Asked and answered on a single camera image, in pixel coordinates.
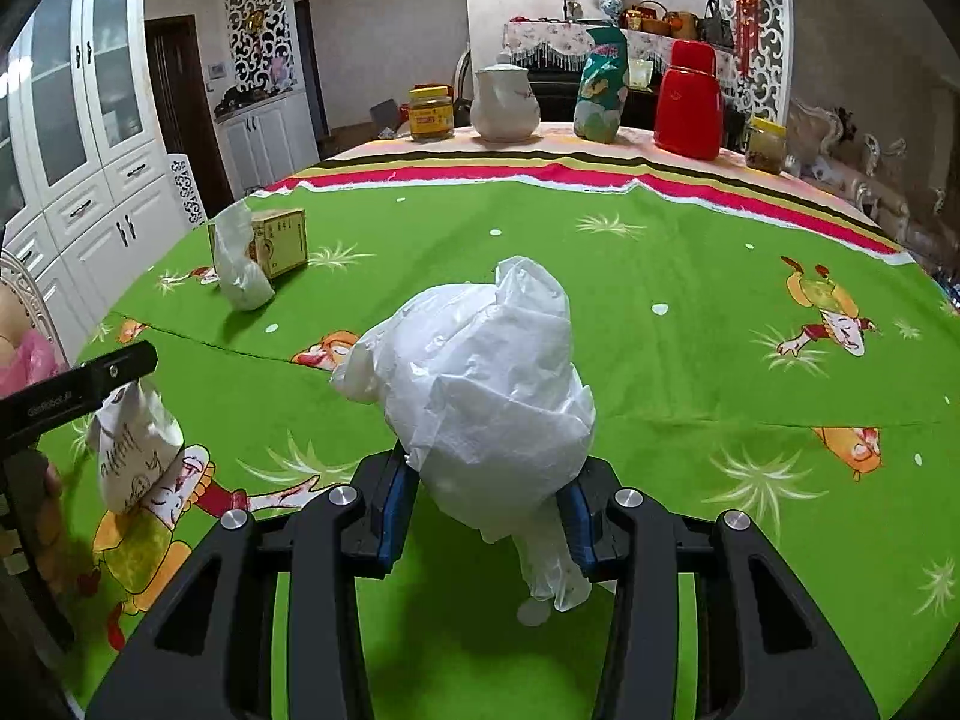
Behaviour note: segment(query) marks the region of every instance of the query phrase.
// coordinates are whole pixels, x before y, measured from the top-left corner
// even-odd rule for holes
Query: cardboard box
[[[206,225],[213,252],[214,223]],[[307,261],[306,213],[302,208],[253,212],[251,260],[258,264],[268,279],[286,274]]]

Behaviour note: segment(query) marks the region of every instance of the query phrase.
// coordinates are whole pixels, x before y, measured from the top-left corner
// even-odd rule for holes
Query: white sideboard
[[[234,199],[319,159],[304,91],[253,103],[219,119],[217,129]]]
[[[187,231],[152,104],[143,0],[43,0],[0,68],[4,248],[73,362]]]

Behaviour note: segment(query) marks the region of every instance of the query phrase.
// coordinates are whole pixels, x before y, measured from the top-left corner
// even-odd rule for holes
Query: crumpled plastic bag
[[[274,296],[274,288],[248,252],[253,242],[253,214],[243,200],[213,218],[213,268],[220,291],[240,311],[252,311]]]
[[[350,400],[381,405],[444,512],[485,541],[514,538],[531,595],[558,610],[589,595],[553,497],[580,472],[596,418],[571,348],[563,287],[512,257],[496,284],[448,284],[408,300],[331,377]]]
[[[56,351],[40,331],[28,330],[16,355],[6,367],[0,368],[0,398],[56,376],[65,367],[56,360]]]
[[[90,420],[86,444],[97,456],[104,504],[128,512],[184,448],[184,432],[149,378],[119,386]]]

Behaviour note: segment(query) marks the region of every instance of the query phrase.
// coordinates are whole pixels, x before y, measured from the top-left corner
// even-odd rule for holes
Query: green tablecloth
[[[422,170],[402,172],[411,166]],[[195,230],[131,287],[85,351],[114,348],[118,334],[128,341],[130,319],[147,325],[138,330],[157,348],[164,403],[214,466],[205,484],[236,501],[318,474],[317,487],[349,478],[343,466],[388,448],[392,434],[376,408],[347,402],[328,372],[291,357],[329,351],[323,339],[334,333],[333,346],[348,346],[420,290],[491,281],[498,261],[522,254],[568,292],[574,362],[597,406],[592,453],[672,511],[750,512],[884,717],[918,685],[960,618],[960,319],[881,234],[749,180],[642,159],[395,156],[323,166],[284,186],[251,207],[304,207],[314,254],[277,280],[270,304],[232,312],[216,283],[203,283],[208,236]],[[778,349],[804,339],[796,355]],[[82,432],[66,426],[41,448],[66,480],[80,578],[65,678],[85,703],[115,656],[112,621],[128,635],[142,614],[131,600],[140,589],[121,586],[104,560],[117,537],[102,527],[94,543],[104,507]],[[215,522],[196,503],[185,502],[173,541],[196,544]],[[167,542],[156,548],[158,563]],[[692,585],[680,590],[684,717],[696,632]],[[509,540],[484,544],[421,493],[394,574],[357,583],[377,718],[588,717],[613,596],[594,589],[582,607],[529,629],[515,619],[526,594]],[[278,651],[283,625],[280,615]]]

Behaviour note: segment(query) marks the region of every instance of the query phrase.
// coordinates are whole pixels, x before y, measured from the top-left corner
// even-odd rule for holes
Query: flower vase
[[[620,14],[623,11],[623,1],[600,0],[600,10],[602,10],[613,23],[619,23]]]
[[[615,26],[596,26],[587,32],[593,38],[593,50],[580,77],[573,131],[587,141],[612,143],[630,80],[627,38]]]

